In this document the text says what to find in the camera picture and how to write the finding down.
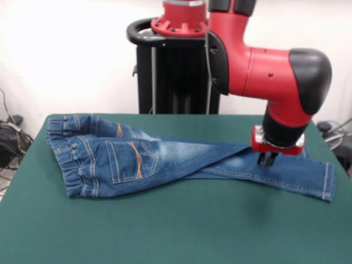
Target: orange stitching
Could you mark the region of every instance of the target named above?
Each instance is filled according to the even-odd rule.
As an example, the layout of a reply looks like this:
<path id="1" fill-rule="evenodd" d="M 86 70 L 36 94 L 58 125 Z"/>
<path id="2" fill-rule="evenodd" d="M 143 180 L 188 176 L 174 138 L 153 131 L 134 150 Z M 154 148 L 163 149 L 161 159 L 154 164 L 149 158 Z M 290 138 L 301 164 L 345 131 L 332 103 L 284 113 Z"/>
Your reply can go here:
<path id="1" fill-rule="evenodd" d="M 138 163 L 138 172 L 137 172 L 137 178 L 141 179 L 142 178 L 142 172 L 141 172 L 141 165 L 142 165 L 142 157 L 139 154 L 139 151 L 137 150 L 136 146 L 134 145 L 133 142 L 127 142 L 128 145 L 130 145 L 134 151 L 136 152 L 137 156 L 137 163 Z"/>
<path id="2" fill-rule="evenodd" d="M 117 130 L 117 133 L 116 133 L 116 137 L 117 138 L 121 138 L 122 137 L 122 128 L 120 126 L 120 124 L 117 124 L 117 126 L 119 127 L 118 130 Z"/>

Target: jeans back pocket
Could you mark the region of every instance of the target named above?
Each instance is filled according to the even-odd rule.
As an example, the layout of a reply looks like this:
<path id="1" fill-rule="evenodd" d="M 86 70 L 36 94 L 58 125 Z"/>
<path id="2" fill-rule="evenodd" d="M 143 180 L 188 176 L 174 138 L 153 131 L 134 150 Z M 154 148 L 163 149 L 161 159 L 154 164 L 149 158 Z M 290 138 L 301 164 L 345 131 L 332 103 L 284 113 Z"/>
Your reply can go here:
<path id="1" fill-rule="evenodd" d="M 105 141 L 105 145 L 113 184 L 144 179 L 154 174 L 158 159 L 143 142 Z"/>

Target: green table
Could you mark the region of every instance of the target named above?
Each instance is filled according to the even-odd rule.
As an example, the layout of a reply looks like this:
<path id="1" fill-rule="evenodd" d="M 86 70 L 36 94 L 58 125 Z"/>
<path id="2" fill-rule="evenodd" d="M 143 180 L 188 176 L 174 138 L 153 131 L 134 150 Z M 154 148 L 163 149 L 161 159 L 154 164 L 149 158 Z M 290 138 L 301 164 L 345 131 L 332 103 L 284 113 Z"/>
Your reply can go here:
<path id="1" fill-rule="evenodd" d="M 239 143 L 262 119 L 102 116 L 152 135 Z M 69 199 L 45 132 L 46 123 L 0 203 L 1 263 L 352 263 L 352 183 L 312 124 L 313 158 L 336 166 L 331 203 L 234 180 Z"/>

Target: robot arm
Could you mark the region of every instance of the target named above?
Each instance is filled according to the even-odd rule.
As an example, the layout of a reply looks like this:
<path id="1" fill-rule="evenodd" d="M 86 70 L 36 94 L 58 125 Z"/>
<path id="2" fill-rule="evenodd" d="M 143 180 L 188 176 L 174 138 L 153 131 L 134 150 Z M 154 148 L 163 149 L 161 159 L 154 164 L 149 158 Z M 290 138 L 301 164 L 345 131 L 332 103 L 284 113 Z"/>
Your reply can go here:
<path id="1" fill-rule="evenodd" d="M 252 147 L 297 155 L 312 116 L 322 106 L 332 77 L 329 59 L 314 49 L 289 51 L 247 46 L 244 33 L 256 0 L 210 0 L 206 34 L 207 61 L 213 88 L 268 101 L 261 127 L 252 132 Z"/>

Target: jeans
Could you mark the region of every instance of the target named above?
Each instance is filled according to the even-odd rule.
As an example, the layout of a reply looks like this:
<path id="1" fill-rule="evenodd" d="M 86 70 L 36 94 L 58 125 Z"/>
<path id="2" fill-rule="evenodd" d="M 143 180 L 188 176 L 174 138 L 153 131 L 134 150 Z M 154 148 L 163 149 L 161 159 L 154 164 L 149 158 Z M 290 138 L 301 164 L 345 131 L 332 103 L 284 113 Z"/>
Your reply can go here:
<path id="1" fill-rule="evenodd" d="M 307 150 L 260 167 L 248 145 L 154 137 L 98 115 L 50 119 L 47 141 L 69 197 L 115 197 L 179 179 L 236 179 L 331 201 L 336 185 L 334 167 Z"/>

